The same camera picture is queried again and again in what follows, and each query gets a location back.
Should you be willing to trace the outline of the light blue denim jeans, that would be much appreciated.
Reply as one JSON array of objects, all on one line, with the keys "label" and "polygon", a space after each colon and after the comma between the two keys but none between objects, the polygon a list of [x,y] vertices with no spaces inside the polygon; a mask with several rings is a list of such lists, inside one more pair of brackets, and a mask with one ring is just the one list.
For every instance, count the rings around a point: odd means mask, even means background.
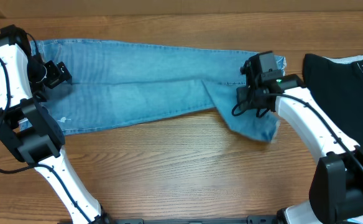
[{"label": "light blue denim jeans", "polygon": [[214,108],[228,128],[270,142],[279,120],[254,110],[232,112],[246,85],[240,68],[251,53],[115,40],[52,39],[31,43],[46,61],[63,62],[72,76],[47,90],[44,107],[66,135],[131,126]]}]

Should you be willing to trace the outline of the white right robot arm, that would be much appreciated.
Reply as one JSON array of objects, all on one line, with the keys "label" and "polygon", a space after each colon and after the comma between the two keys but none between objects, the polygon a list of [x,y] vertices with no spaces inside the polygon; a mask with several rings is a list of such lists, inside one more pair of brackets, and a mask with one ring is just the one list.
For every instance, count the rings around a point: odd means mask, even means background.
[{"label": "white right robot arm", "polygon": [[283,208],[277,223],[343,223],[363,216],[363,148],[344,134],[317,105],[295,74],[237,88],[236,108],[261,118],[277,113],[296,131],[316,162],[309,199]]}]

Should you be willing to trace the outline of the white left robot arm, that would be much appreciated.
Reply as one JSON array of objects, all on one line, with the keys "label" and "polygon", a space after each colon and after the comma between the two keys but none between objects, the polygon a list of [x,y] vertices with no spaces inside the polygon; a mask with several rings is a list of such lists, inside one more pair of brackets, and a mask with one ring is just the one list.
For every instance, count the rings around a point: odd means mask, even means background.
[{"label": "white left robot arm", "polygon": [[[36,40],[15,25],[0,30],[0,141],[26,166],[52,186],[73,223],[112,223],[112,218],[87,191],[67,158],[65,137],[42,107],[46,88],[72,82],[63,62],[44,62]],[[7,171],[0,168],[0,173]]]}]

